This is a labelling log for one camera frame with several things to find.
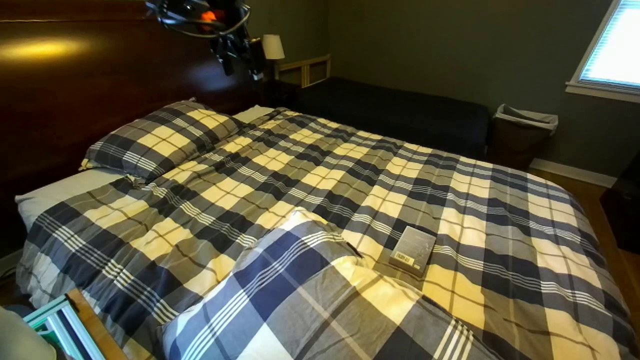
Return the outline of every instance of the pillow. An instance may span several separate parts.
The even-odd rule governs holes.
[[[129,122],[86,150],[84,168],[109,168],[150,182],[239,132],[239,125],[193,100]]]
[[[79,173],[68,178],[62,178],[59,182],[46,184],[43,189],[37,189],[33,193],[19,194],[16,204],[19,204],[19,213],[25,223],[25,228],[30,231],[37,219],[44,210],[53,208],[55,204],[74,199],[76,194],[84,194],[100,186],[106,186],[110,182],[117,182],[119,178],[124,178],[124,177],[104,173],[104,171],[86,171],[86,173]]]
[[[315,221],[273,231],[162,343],[167,359],[496,359]]]

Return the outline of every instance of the bed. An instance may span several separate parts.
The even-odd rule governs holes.
[[[186,121],[209,134],[193,129],[186,132],[175,125]],[[159,127],[165,134],[160,144],[173,144],[171,155],[152,152],[159,150],[159,142],[150,136],[160,132]],[[180,141],[184,148],[176,148],[180,136],[194,141]],[[347,259],[356,259],[351,260],[353,268],[337,266],[337,272],[359,275],[359,280],[351,280],[359,286],[364,282],[361,272],[367,272],[364,278],[383,278],[385,284],[393,284],[395,295],[403,295],[405,300],[409,297],[413,304],[420,303],[420,317],[409,317],[414,311],[407,311],[393,323],[389,337],[378,335],[383,344],[374,349],[381,353],[364,356],[403,356],[403,350],[410,349],[407,344],[414,344],[409,339],[422,337],[431,341],[418,347],[424,350],[420,355],[442,356],[442,343],[432,343],[432,337],[442,341],[449,331],[436,327],[438,331],[427,332],[434,319],[441,327],[455,324],[450,329],[467,335],[455,337],[467,343],[453,343],[450,349],[469,353],[446,353],[460,359],[638,356],[626,304],[606,271],[585,213],[560,186],[533,174],[289,109],[277,109],[244,125],[190,100],[168,105],[103,138],[86,152],[84,168],[123,177],[37,216],[19,266],[19,284],[37,307],[81,288],[133,359],[193,355],[179,343],[194,339],[184,335],[202,335],[204,329],[214,329],[204,332],[206,337],[217,335],[206,347],[219,347],[206,355],[251,359],[260,355],[260,344],[283,344],[289,350],[283,355],[290,356],[353,359],[353,353],[333,350],[351,344],[353,339],[361,344],[359,337],[367,335],[368,324],[368,317],[361,312],[347,323],[359,320],[356,331],[338,332],[345,337],[338,341],[337,335],[333,341],[320,337],[320,350],[315,349],[318,339],[306,337],[309,343],[298,347],[310,353],[297,347],[290,350],[287,344],[292,335],[278,339],[280,332],[273,331],[287,329],[290,320],[280,312],[287,314],[300,304],[266,317],[256,311],[260,317],[237,324],[233,335],[248,332],[248,324],[271,329],[269,337],[265,331],[252,331],[256,337],[237,353],[225,347],[222,331],[217,332],[214,320],[226,311],[209,307],[229,304],[220,300],[229,297],[225,290],[233,288],[229,282],[252,268],[246,259],[274,243],[269,238],[303,225],[283,227],[297,213],[320,219],[318,225],[329,228],[325,234],[342,245],[342,250],[333,252],[349,250]],[[390,252],[409,227],[436,238],[427,275],[420,277],[390,265]],[[298,275],[306,263],[298,266],[277,266],[274,277],[287,271]],[[289,286],[290,292],[304,288],[312,278],[329,275],[315,272],[294,282],[294,290]],[[252,299],[252,280],[235,284],[237,292],[242,288],[241,299]],[[383,314],[397,311],[395,303],[385,308],[383,295],[390,290],[368,299],[368,292],[359,286],[354,290],[354,284],[337,299],[359,295],[359,304],[381,303]],[[322,288],[317,299],[329,297],[331,290],[333,286]],[[280,292],[283,288],[266,292],[266,299],[277,303],[274,295]],[[289,304],[289,297],[280,300],[273,307]],[[407,331],[405,319],[424,323]]]

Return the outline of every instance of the nightstand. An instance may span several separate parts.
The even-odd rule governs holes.
[[[278,81],[266,82],[260,88],[258,105],[273,106],[273,109],[290,106],[297,100],[298,93],[300,93],[298,85],[278,82]]]

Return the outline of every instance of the wooden floor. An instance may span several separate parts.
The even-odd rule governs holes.
[[[537,173],[539,177],[552,180],[566,189],[587,210],[597,237],[600,238],[600,250],[611,266],[611,272],[615,280],[620,286],[620,292],[630,308],[632,324],[636,329],[636,335],[640,332],[640,257],[620,250],[617,247],[617,238],[609,227],[606,215],[600,207],[600,196],[605,193],[603,186]],[[14,278],[0,280],[0,307],[11,304],[16,299],[16,286]]]

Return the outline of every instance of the white pillow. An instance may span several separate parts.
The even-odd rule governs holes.
[[[27,231],[30,231],[35,221],[55,204],[64,202],[76,194],[84,194],[95,189],[106,186],[119,178],[124,178],[124,174],[115,174],[106,171],[86,171],[62,178],[59,182],[46,184],[43,189],[37,189],[33,193],[19,194],[16,204]]]

